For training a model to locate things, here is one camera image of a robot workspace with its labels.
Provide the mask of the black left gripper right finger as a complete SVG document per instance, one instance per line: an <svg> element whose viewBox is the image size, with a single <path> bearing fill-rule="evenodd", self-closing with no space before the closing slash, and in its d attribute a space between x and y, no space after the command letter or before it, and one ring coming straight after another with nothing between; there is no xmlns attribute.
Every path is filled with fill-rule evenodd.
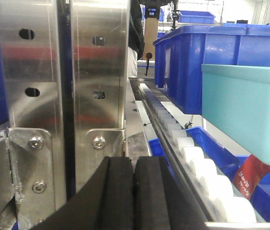
<svg viewBox="0 0 270 230"><path fill-rule="evenodd" d="M205 230L163 157L140 157L135 167L136 230Z"/></svg>

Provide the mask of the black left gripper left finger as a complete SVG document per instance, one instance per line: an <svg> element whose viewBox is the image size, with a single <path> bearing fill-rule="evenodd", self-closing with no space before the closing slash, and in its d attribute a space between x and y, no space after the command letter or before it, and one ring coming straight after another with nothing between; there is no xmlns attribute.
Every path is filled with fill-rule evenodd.
<svg viewBox="0 0 270 230"><path fill-rule="evenodd" d="M35 230L131 230L133 169L126 157L105 157L67 204Z"/></svg>

